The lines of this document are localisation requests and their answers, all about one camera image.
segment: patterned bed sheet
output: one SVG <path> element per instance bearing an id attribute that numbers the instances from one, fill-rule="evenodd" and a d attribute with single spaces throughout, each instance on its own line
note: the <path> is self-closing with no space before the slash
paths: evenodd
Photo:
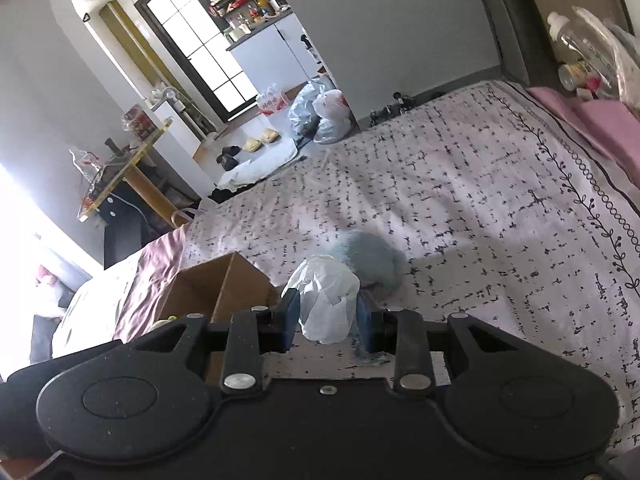
<path id="1" fill-rule="evenodd" d="M 198 218 L 182 265 L 239 251 L 273 283 L 341 229 L 403 250 L 384 306 L 468 312 L 587 367 L 615 389 L 622 452 L 640 438 L 640 192 L 518 85 L 483 82 L 298 164 Z M 299 332 L 271 377 L 391 377 L 354 340 Z M 438 380 L 446 375 L 439 367 Z"/>

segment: light blue plush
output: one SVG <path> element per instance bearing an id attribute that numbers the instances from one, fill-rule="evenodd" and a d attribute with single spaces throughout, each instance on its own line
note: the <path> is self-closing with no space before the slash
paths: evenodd
<path id="1" fill-rule="evenodd" d="M 326 254 L 349 267 L 360 288 L 379 285 L 383 294 L 391 294 L 402 282 L 404 253 L 377 235 L 359 229 L 341 231 Z"/>

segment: black door frame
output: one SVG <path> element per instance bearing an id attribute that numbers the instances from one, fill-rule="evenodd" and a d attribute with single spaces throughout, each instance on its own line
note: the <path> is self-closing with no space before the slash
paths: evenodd
<path id="1" fill-rule="evenodd" d="M 198 71 L 194 68 L 194 66 L 190 63 L 189 59 L 184 55 L 184 53 L 180 50 L 178 45 L 172 40 L 171 36 L 167 33 L 167 31 L 162 26 L 162 23 L 158 21 L 156 16 L 153 14 L 151 9 L 149 9 L 149 2 L 151 0 L 138 0 L 134 6 L 148 23 L 149 27 L 153 30 L 154 34 L 158 37 L 164 47 L 169 51 L 169 54 L 175 59 L 178 63 L 182 71 L 187 75 L 187 77 L 191 80 L 194 86 L 198 89 L 198 91 L 202 94 L 202 96 L 206 99 L 207 103 L 213 108 L 213 111 L 218 115 L 220 120 L 226 123 L 231 117 L 236 114 L 239 114 L 242 110 L 250 106 L 255 102 L 255 97 L 245 101 L 242 105 L 240 105 L 235 110 L 231 110 L 230 112 L 226 110 L 224 105 L 220 102 L 220 100 L 213 93 L 213 89 L 209 87 L 209 85 L 204 81 L 202 76 L 198 73 Z M 212 18 L 212 22 L 216 25 L 218 30 L 222 33 L 220 26 L 215 22 Z"/>

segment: pink fabric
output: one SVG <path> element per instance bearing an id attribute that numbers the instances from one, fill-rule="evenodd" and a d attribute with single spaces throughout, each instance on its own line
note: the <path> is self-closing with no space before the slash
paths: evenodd
<path id="1" fill-rule="evenodd" d="M 571 124 L 640 187 L 640 122 L 619 101 L 567 99 L 551 88 L 530 88 L 541 104 Z"/>
<path id="2" fill-rule="evenodd" d="M 122 305 L 114 339 L 127 343 L 158 320 L 160 299 L 180 269 L 186 225 L 147 244 L 140 251 L 136 275 Z"/>

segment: silver screw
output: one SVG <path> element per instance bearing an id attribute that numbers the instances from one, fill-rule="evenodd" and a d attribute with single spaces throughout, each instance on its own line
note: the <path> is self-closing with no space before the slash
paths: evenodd
<path id="1" fill-rule="evenodd" d="M 338 393 L 338 388 L 330 385 L 323 386 L 322 388 L 320 388 L 320 393 L 323 395 L 335 395 L 336 393 Z"/>
<path id="2" fill-rule="evenodd" d="M 431 386 L 431 379 L 422 374 L 407 374 L 400 379 L 400 386 L 405 390 L 426 390 Z"/>
<path id="3" fill-rule="evenodd" d="M 246 390 L 255 384 L 255 377 L 249 374 L 232 374 L 225 377 L 225 386 L 232 390 Z"/>

